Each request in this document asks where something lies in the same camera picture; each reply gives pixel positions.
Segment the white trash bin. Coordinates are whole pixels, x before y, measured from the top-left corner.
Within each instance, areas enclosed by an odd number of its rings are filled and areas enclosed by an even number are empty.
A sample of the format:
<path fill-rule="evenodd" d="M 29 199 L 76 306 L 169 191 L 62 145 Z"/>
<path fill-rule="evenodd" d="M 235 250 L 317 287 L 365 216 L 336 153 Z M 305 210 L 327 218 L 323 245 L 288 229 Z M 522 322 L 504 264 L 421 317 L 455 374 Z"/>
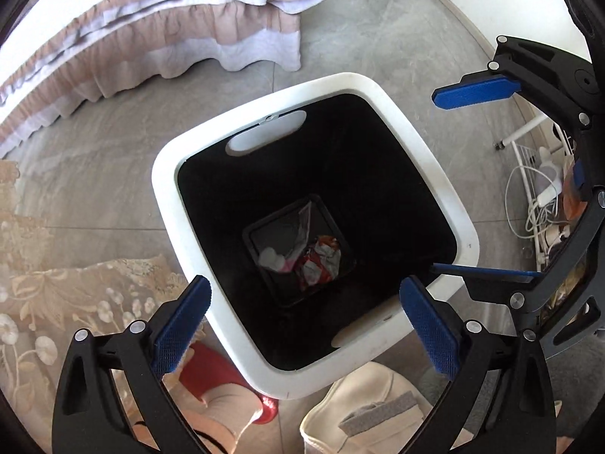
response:
<path fill-rule="evenodd" d="M 356 73 L 271 93 L 176 136 L 154 161 L 152 186 L 183 273 L 209 280 L 216 337 L 275 399 L 308 396 L 406 336 L 405 278 L 445 300 L 461 280 L 433 265 L 479 259 L 443 168 L 386 91 Z M 253 237 L 308 202 L 307 247 L 333 236 L 341 259 L 334 281 L 302 290 L 294 267 L 258 264 Z"/>

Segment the beige lace tablecloth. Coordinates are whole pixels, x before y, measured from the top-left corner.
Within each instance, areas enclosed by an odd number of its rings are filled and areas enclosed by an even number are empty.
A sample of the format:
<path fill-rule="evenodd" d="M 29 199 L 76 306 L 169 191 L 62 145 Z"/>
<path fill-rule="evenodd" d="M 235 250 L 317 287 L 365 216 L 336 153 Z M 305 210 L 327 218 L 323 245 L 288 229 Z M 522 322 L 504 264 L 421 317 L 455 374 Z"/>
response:
<path fill-rule="evenodd" d="M 13 161 L 1 164 L 1 390 L 38 446 L 51 450 L 54 400 L 74 333 L 123 331 L 185 290 L 162 255 L 42 269 L 51 232 L 16 214 Z"/>

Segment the red slipper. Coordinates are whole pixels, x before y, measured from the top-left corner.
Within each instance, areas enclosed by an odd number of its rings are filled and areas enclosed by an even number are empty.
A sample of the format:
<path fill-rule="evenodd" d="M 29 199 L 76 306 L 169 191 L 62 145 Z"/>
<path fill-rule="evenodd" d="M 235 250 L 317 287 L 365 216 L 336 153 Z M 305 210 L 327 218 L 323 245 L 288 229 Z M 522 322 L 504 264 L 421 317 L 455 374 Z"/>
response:
<path fill-rule="evenodd" d="M 278 400 L 255 390 L 230 360 L 200 341 L 191 344 L 189 350 L 192 354 L 181 369 L 180 383 L 195 398 L 201 400 L 202 396 L 212 389 L 226 384 L 236 384 L 254 393 L 262 403 L 262 414 L 253 421 L 254 424 L 267 424 L 277 417 Z"/>

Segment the bed with blue duvet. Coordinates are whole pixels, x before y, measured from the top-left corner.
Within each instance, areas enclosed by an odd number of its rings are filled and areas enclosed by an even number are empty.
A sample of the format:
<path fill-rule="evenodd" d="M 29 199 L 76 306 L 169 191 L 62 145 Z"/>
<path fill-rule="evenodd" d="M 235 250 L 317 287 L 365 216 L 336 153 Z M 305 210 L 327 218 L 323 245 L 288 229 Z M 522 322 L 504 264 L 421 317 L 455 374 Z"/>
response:
<path fill-rule="evenodd" d="M 301 66 L 301 14 L 324 0 L 35 0 L 1 47 L 1 150 L 159 76 L 214 59 Z"/>

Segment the cream white shoe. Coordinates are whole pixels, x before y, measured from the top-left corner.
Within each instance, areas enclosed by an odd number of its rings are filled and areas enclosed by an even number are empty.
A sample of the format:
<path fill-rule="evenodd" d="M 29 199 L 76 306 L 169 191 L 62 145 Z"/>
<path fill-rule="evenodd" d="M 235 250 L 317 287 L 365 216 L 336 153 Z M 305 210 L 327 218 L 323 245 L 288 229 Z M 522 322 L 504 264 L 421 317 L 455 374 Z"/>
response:
<path fill-rule="evenodd" d="M 405 377 L 368 362 L 330 386 L 299 432 L 307 453 L 398 453 L 432 409 Z"/>

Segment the orange red snack packet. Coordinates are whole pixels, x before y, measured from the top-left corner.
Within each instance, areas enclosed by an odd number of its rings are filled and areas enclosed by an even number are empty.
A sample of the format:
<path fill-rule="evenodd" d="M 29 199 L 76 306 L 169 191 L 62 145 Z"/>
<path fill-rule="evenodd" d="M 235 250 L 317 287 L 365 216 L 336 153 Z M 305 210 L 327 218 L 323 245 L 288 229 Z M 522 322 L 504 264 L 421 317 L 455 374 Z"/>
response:
<path fill-rule="evenodd" d="M 337 238 L 318 236 L 294 266 L 302 290 L 334 281 L 340 272 L 341 250 Z"/>

